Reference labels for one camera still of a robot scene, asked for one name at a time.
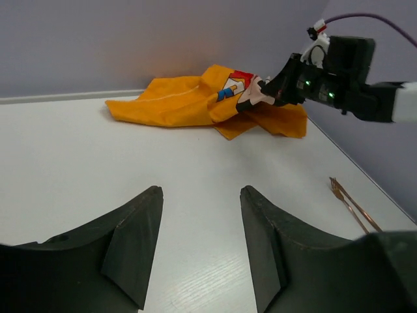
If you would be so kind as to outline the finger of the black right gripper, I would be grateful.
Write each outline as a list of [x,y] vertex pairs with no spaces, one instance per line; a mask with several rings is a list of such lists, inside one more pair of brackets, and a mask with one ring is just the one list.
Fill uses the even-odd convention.
[[281,72],[262,86],[262,94],[272,97],[274,106],[303,104],[305,98],[299,95],[296,87],[301,69],[300,61],[288,60]]

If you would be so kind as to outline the copper fork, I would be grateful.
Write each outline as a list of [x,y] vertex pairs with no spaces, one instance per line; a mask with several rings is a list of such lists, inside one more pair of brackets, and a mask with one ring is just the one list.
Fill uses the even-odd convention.
[[333,193],[334,190],[338,189],[343,194],[345,200],[349,203],[349,205],[353,208],[354,212],[358,215],[358,213],[364,218],[364,220],[377,232],[383,232],[382,228],[375,222],[375,220],[371,217],[371,215],[364,210],[358,203],[356,203],[353,198],[349,195],[349,193],[343,188],[343,186],[337,181],[335,177],[330,177],[330,189]]

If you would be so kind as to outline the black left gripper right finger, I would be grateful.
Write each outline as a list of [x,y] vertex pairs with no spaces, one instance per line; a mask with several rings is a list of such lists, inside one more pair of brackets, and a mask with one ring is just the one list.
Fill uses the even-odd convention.
[[415,312],[416,233],[344,239],[240,193],[258,312]]

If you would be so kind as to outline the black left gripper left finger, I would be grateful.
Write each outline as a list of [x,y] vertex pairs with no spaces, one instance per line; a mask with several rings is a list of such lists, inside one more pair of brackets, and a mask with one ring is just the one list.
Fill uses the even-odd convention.
[[43,243],[1,246],[2,312],[144,309],[164,203],[151,186]]

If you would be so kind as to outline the copper knife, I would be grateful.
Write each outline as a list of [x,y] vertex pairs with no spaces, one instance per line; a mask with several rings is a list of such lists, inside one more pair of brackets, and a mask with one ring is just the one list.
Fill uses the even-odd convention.
[[369,234],[370,231],[365,227],[365,225],[362,223],[362,221],[360,220],[360,218],[358,217],[358,215],[354,212],[353,208],[349,205],[349,203],[345,200],[343,194],[340,192],[340,190],[336,189],[333,191],[335,197],[340,200],[345,207],[348,209],[348,211],[350,212],[350,214],[353,216],[354,220],[358,223],[358,225],[362,228],[362,230],[366,233]]

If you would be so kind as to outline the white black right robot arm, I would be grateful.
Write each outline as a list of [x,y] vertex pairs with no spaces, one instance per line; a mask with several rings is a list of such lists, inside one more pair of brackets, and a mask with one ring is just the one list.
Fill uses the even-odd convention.
[[[366,84],[375,43],[318,35],[290,56],[261,92],[279,104],[305,100],[363,121],[416,120],[416,84]],[[376,229],[350,241],[276,207],[252,186],[240,203],[259,312],[415,312],[416,232]]]

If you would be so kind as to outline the orange cartoon mouse placemat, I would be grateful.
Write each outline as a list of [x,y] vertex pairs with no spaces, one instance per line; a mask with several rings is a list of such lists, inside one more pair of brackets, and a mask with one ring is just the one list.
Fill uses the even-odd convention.
[[214,127],[232,140],[259,126],[272,135],[303,138],[308,116],[300,105],[262,94],[256,74],[212,65],[200,76],[155,78],[135,100],[107,100],[117,121],[152,127]]

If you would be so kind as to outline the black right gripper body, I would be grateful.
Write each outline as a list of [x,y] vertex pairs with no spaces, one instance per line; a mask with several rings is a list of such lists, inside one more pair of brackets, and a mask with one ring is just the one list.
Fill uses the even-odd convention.
[[371,38],[331,36],[321,67],[304,65],[291,84],[292,90],[343,115],[352,113],[362,121],[391,123],[395,84],[366,83],[374,51]]

